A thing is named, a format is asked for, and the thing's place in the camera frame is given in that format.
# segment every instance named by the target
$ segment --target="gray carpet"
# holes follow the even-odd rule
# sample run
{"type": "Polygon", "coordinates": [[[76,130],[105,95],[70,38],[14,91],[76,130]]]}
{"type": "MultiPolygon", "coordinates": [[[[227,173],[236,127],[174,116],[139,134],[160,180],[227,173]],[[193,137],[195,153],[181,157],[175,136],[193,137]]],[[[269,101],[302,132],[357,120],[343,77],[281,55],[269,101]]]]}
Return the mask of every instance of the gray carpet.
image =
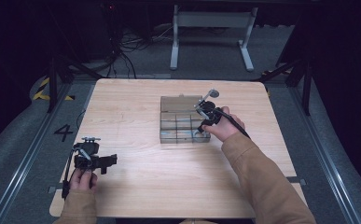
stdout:
{"type": "MultiPolygon", "coordinates": [[[[235,29],[227,30],[222,35],[214,35],[205,30],[182,32],[176,71],[169,69],[172,46],[169,39],[163,39],[143,50],[134,50],[127,55],[132,60],[139,78],[248,81],[260,77],[264,70],[275,68],[276,60],[291,30],[292,27],[264,27],[253,30],[248,45],[255,66],[255,71],[251,73],[246,72],[242,55],[236,45],[238,36],[242,36],[243,31],[235,29]]],[[[91,63],[89,66],[93,67],[98,63],[91,63]]],[[[130,67],[118,58],[114,63],[117,74],[111,71],[109,76],[127,78],[129,73],[127,65],[130,67]]],[[[101,74],[106,75],[107,72],[108,70],[104,70],[101,74]]],[[[286,75],[280,75],[269,81],[266,86],[271,93],[271,104],[297,174],[307,183],[302,188],[308,205],[318,223],[346,223],[326,174],[316,157],[311,134],[302,122],[304,115],[297,111],[298,102],[292,99],[290,89],[284,84],[285,78],[286,75]]],[[[42,80],[43,77],[36,81],[31,89],[31,97],[42,80]]],[[[31,169],[28,170],[13,201],[9,202],[10,207],[3,215],[3,223],[52,223],[56,219],[49,214],[53,194],[48,193],[48,189],[57,185],[70,148],[75,140],[80,140],[76,139],[77,125],[82,120],[82,112],[93,84],[94,80],[90,77],[76,76],[70,91],[66,93],[75,95],[76,99],[64,101],[59,106],[44,135],[41,148],[33,159],[31,169]],[[63,141],[63,135],[55,134],[55,131],[60,130],[64,125],[69,125],[69,132],[73,133],[68,134],[63,141]]],[[[0,199],[47,116],[48,106],[48,101],[34,100],[0,135],[0,199]]],[[[335,135],[314,86],[312,86],[311,114],[320,141],[327,148],[361,216],[361,178],[335,135]]],[[[99,222],[114,223],[114,220],[100,218],[99,222]]]]}

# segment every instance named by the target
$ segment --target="tan sleeve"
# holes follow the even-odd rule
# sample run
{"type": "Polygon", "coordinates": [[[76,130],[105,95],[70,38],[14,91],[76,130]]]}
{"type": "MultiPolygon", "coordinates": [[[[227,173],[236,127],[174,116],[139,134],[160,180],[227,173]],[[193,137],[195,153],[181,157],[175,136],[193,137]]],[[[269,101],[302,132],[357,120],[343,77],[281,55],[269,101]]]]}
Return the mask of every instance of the tan sleeve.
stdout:
{"type": "Polygon", "coordinates": [[[54,224],[94,224],[97,221],[95,204],[95,196],[91,190],[70,189],[61,217],[54,224]]]}
{"type": "Polygon", "coordinates": [[[279,167],[241,133],[230,136],[222,150],[238,175],[257,223],[315,223],[279,167]]]}

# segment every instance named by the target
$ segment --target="wooden board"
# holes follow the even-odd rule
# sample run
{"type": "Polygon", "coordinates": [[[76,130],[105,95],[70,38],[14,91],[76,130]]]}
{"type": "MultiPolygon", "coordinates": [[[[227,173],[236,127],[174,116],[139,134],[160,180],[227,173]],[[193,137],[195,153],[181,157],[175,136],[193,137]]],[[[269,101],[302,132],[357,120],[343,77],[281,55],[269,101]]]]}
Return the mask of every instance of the wooden board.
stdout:
{"type": "MultiPolygon", "coordinates": [[[[100,137],[99,156],[118,154],[118,164],[109,167],[106,175],[98,174],[99,217],[254,216],[218,139],[212,136],[209,143],[160,143],[160,97],[204,95],[211,88],[220,96],[208,100],[216,106],[229,106],[285,176],[296,175],[261,83],[101,79],[76,139],[81,142],[83,136],[100,137]]],[[[298,193],[303,198],[300,188],[298,193]]],[[[58,190],[50,213],[59,216],[62,204],[58,190]]]]}

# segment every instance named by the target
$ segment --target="painted number 4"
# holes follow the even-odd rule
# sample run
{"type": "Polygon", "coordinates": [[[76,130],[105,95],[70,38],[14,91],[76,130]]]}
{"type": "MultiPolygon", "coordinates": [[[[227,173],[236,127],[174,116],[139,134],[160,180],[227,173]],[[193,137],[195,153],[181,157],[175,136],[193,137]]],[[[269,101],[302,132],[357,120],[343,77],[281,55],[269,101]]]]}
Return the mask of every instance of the painted number 4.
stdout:
{"type": "Polygon", "coordinates": [[[66,140],[67,134],[73,133],[73,132],[69,132],[69,129],[70,129],[70,125],[65,124],[63,125],[63,127],[55,131],[55,134],[63,134],[62,142],[64,142],[64,140],[66,140]]]}

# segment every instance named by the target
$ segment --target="black cable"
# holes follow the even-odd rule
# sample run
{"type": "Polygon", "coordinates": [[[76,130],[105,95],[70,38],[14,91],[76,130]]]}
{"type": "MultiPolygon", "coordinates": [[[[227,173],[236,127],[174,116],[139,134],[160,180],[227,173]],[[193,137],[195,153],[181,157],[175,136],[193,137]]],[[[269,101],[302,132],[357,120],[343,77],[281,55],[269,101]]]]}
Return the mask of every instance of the black cable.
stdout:
{"type": "Polygon", "coordinates": [[[128,56],[127,56],[127,55],[125,55],[124,53],[121,53],[121,55],[122,55],[122,56],[124,56],[124,57],[125,57],[125,59],[126,59],[126,60],[128,60],[128,62],[130,62],[131,67],[132,67],[132,71],[133,71],[133,77],[134,77],[134,79],[137,79],[137,77],[136,77],[136,72],[134,71],[134,67],[133,67],[133,63],[131,62],[131,59],[130,59],[130,58],[128,58],[128,56]]]}
{"type": "Polygon", "coordinates": [[[83,73],[88,74],[88,75],[90,75],[92,77],[95,77],[96,79],[103,78],[103,76],[101,76],[100,74],[97,74],[96,72],[90,70],[88,67],[86,67],[82,63],[77,63],[77,62],[75,62],[75,61],[73,61],[73,60],[71,60],[71,59],[69,59],[67,57],[64,57],[62,55],[57,55],[56,58],[57,58],[57,60],[61,60],[61,62],[63,62],[63,63],[73,65],[78,70],[80,70],[83,73]]]}
{"type": "Polygon", "coordinates": [[[101,9],[106,21],[112,53],[114,55],[119,55],[121,53],[121,49],[118,45],[123,37],[119,11],[117,10],[117,7],[111,3],[101,4],[101,9]]]}
{"type": "Polygon", "coordinates": [[[114,69],[114,65],[113,65],[113,73],[114,73],[114,78],[117,78],[117,71],[116,69],[114,69]]]}
{"type": "Polygon", "coordinates": [[[235,126],[235,128],[237,128],[239,130],[239,132],[241,132],[244,136],[248,137],[251,139],[251,137],[249,136],[249,134],[246,132],[246,130],[241,126],[239,125],[238,122],[236,122],[236,120],[229,114],[227,113],[224,113],[223,111],[221,110],[218,110],[218,109],[214,109],[214,111],[222,116],[224,116],[224,118],[228,119],[229,122],[235,126]]]}
{"type": "MultiPolygon", "coordinates": [[[[97,66],[97,67],[94,67],[94,68],[90,68],[91,71],[93,72],[100,72],[102,70],[105,70],[105,68],[109,67],[111,64],[113,64],[113,62],[111,63],[106,63],[104,65],[100,65],[100,66],[97,66]]],[[[70,69],[70,71],[73,73],[73,74],[85,74],[84,72],[78,70],[78,69],[70,69]]]]}
{"type": "Polygon", "coordinates": [[[110,64],[110,66],[108,67],[108,72],[107,72],[107,74],[106,74],[106,77],[108,77],[108,75],[110,75],[110,72],[111,72],[111,64],[110,64]]]}
{"type": "Polygon", "coordinates": [[[121,56],[121,59],[124,60],[124,63],[125,63],[125,66],[128,68],[128,73],[127,73],[127,77],[128,79],[130,78],[130,72],[131,72],[131,69],[130,67],[128,67],[128,63],[127,63],[127,60],[121,56]]]}
{"type": "Polygon", "coordinates": [[[64,180],[62,182],[62,198],[65,200],[70,191],[70,182],[68,180],[68,176],[69,176],[70,163],[72,162],[73,153],[75,153],[75,150],[72,148],[69,154],[69,158],[67,159],[66,171],[64,172],[64,180]]]}
{"type": "Polygon", "coordinates": [[[84,109],[77,117],[77,120],[76,120],[76,126],[77,126],[77,129],[80,129],[79,125],[78,125],[78,120],[80,119],[81,115],[83,115],[87,110],[84,109]]]}
{"type": "Polygon", "coordinates": [[[144,49],[148,48],[149,46],[151,46],[155,43],[158,43],[164,39],[171,39],[171,38],[168,38],[167,35],[168,35],[169,31],[171,31],[172,29],[173,29],[173,27],[170,27],[157,36],[151,36],[150,39],[148,39],[148,40],[145,40],[142,37],[135,34],[135,36],[137,36],[137,37],[135,37],[134,39],[131,39],[131,37],[129,36],[128,40],[122,41],[120,43],[120,46],[124,49],[129,49],[129,50],[122,50],[123,52],[133,52],[136,49],[144,50],[144,49]]]}

